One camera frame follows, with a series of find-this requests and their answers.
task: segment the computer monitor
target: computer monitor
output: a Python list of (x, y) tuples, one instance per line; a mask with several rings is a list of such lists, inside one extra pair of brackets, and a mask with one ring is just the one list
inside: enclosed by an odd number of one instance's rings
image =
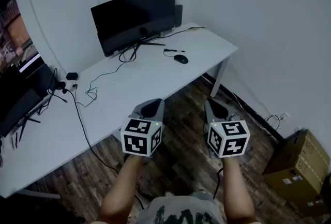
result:
[(15, 65), (0, 77), (0, 137), (5, 137), (42, 98), (30, 88)]
[(175, 0), (113, 0), (91, 11), (105, 56), (175, 27)]

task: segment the white cube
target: white cube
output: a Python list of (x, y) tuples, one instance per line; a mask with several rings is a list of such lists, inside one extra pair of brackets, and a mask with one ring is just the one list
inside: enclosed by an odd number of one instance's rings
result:
[(208, 145), (220, 158), (243, 155), (250, 133), (245, 121), (210, 123)]
[(122, 150), (149, 157), (161, 143), (162, 122), (127, 118), (122, 124)]

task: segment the person's right arm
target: person's right arm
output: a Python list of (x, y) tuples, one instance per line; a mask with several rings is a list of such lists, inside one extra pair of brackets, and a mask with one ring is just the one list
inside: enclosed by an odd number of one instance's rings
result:
[(255, 222), (253, 201), (247, 191), (239, 163), (235, 157), (224, 158), (224, 211), (228, 224)]

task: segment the person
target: person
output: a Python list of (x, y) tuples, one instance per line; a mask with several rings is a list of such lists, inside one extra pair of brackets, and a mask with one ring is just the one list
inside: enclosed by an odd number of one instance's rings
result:
[[(255, 220), (253, 201), (247, 191), (235, 157), (224, 158), (224, 211), (229, 224), (251, 224)], [(132, 209), (142, 157), (127, 158), (116, 182), (103, 199), (93, 224), (125, 224)], [(223, 219), (212, 196), (195, 192), (190, 196), (159, 197), (142, 210), (137, 224), (222, 224)]]

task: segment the box label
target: box label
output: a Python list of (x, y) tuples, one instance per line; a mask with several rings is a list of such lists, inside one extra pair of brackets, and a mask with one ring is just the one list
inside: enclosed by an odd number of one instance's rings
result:
[(302, 180), (303, 180), (302, 177), (301, 177), (300, 175), (295, 176), (295, 177), (293, 177), (292, 179), (293, 179), (293, 181), (302, 181)]
[(286, 178), (286, 179), (283, 179), (283, 182), (285, 183), (285, 184), (287, 184), (287, 185), (289, 185), (289, 184), (291, 184), (292, 182), (291, 182), (291, 180), (290, 179), (288, 179), (288, 178)]

